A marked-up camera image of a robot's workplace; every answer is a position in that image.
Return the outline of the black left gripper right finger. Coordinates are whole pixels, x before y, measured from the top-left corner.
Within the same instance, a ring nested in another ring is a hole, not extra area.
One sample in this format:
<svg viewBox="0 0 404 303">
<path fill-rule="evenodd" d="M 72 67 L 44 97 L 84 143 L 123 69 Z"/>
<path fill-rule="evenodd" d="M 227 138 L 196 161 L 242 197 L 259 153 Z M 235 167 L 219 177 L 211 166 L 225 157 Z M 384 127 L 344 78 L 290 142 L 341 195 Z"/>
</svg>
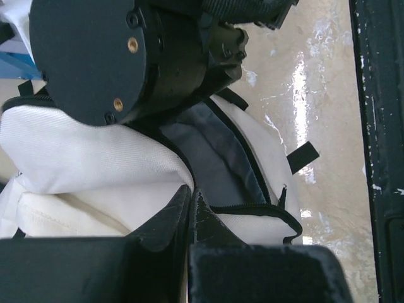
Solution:
<svg viewBox="0 0 404 303">
<path fill-rule="evenodd" d="M 189 302 L 352 302 L 342 266 L 323 246 L 247 245 L 201 191 L 190 210 Z"/>
</svg>

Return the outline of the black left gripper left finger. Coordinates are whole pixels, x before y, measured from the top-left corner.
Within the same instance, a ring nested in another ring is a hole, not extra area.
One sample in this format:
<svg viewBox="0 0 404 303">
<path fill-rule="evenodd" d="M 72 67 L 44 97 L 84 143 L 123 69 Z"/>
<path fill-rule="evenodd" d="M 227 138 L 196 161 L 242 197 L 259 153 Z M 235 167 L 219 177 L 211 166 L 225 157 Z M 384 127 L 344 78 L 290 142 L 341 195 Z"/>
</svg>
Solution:
<svg viewBox="0 0 404 303">
<path fill-rule="evenodd" d="M 80 236 L 19 204 L 1 235 L 2 302 L 186 302 L 192 191 L 125 236 Z"/>
</svg>

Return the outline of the beige canvas backpack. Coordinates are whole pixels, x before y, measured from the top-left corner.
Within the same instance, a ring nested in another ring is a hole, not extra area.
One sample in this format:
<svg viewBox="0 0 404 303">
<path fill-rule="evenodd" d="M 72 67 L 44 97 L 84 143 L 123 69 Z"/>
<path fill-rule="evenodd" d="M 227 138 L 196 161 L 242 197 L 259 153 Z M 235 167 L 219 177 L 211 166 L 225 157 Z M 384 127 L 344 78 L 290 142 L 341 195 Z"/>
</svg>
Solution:
<svg viewBox="0 0 404 303">
<path fill-rule="evenodd" d="M 1 108 L 1 149 L 17 172 L 1 187 L 1 237 L 127 236 L 152 229 L 185 190 L 194 240 L 302 244 L 294 175 L 319 156 L 286 155 L 231 90 L 139 125 L 87 126 L 45 90 Z"/>
</svg>

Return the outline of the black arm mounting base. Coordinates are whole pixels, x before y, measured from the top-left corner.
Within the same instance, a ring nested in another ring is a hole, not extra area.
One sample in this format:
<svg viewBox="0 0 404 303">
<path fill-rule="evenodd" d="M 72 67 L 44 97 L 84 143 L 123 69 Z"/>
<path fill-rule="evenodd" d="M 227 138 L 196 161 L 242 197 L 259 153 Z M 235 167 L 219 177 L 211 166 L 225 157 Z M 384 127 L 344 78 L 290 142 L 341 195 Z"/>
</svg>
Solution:
<svg viewBox="0 0 404 303">
<path fill-rule="evenodd" d="M 350 1 L 380 302 L 403 302 L 403 1 Z"/>
</svg>

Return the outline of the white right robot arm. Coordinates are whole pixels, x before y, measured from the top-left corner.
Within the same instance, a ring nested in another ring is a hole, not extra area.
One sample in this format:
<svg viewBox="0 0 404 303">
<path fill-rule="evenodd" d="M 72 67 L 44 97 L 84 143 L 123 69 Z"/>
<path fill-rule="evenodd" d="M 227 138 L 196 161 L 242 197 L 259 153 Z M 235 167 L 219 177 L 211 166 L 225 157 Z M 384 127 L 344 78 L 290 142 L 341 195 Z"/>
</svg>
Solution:
<svg viewBox="0 0 404 303">
<path fill-rule="evenodd" d="M 55 103 L 104 126 L 183 107 L 242 75 L 243 24 L 275 30 L 295 1 L 33 1 L 33 60 Z"/>
</svg>

